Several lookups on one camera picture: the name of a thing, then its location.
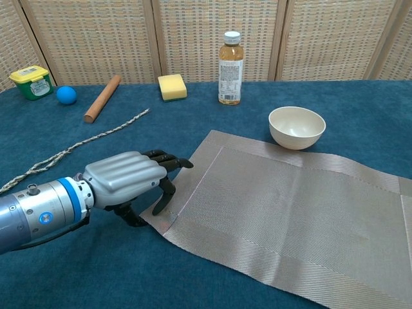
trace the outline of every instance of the sponge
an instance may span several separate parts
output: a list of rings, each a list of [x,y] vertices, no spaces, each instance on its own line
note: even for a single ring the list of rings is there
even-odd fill
[[[159,76],[158,80],[164,101],[187,97],[186,86],[180,74]]]

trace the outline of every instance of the amber liquid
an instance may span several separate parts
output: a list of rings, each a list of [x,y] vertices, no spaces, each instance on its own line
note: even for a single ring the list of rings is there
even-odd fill
[[[225,44],[220,48],[219,59],[226,61],[237,61],[243,59],[243,47],[239,44],[229,45]],[[240,100],[223,100],[219,98],[219,102],[226,105],[237,105]]]

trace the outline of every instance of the blue tablecloth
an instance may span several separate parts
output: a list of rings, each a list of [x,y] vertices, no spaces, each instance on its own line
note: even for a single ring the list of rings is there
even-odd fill
[[[103,88],[75,87],[72,106],[59,104],[55,93],[37,101],[16,88],[0,94],[1,184],[145,108],[150,113],[131,126],[74,150],[10,192],[74,176],[123,151],[163,149],[188,158],[211,129],[275,143],[268,114],[279,106],[302,106],[324,117],[324,135],[304,151],[412,178],[412,81],[245,82],[238,106],[218,103],[215,82],[187,84],[188,97],[172,102],[162,101],[157,84],[120,85],[95,123],[83,122]],[[159,188],[143,194],[134,208],[144,210],[160,194]],[[1,308],[320,307],[179,249],[150,226],[132,228],[100,210],[75,232],[3,254],[0,269]]]

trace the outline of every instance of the rope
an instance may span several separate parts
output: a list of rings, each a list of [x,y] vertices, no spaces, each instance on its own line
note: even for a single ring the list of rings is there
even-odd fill
[[[125,122],[124,124],[122,124],[121,126],[118,126],[112,130],[100,133],[98,135],[95,135],[91,138],[88,138],[86,140],[83,140],[81,142],[78,142],[76,144],[74,144],[73,146],[55,154],[54,156],[51,156],[49,159],[46,159],[42,162],[38,162],[35,165],[33,165],[31,168],[29,168],[29,170],[27,170],[23,175],[17,176],[15,178],[13,178],[12,180],[10,180],[8,183],[6,183],[5,185],[2,186],[2,188],[0,189],[0,194],[10,190],[12,187],[14,187],[15,185],[17,185],[19,182],[21,182],[23,179],[25,179],[27,176],[31,175],[31,174],[37,174],[37,173],[41,173],[44,171],[47,171],[49,168],[53,167],[54,165],[57,164],[58,161],[60,161],[64,156],[70,154],[74,149],[78,148],[81,145],[84,145],[88,142],[91,142],[93,140],[96,140],[100,137],[109,135],[111,133],[117,132],[129,125],[131,125],[133,122],[135,122],[136,120],[138,120],[140,117],[146,115],[149,112],[149,109],[145,109],[143,112],[141,112],[140,114],[134,116],[131,120]]]

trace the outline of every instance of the yellow lid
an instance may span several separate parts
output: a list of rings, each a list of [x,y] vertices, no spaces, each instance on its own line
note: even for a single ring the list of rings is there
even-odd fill
[[[18,84],[24,84],[25,82],[37,82],[47,74],[49,74],[48,70],[40,66],[29,66],[10,74],[10,79]]]

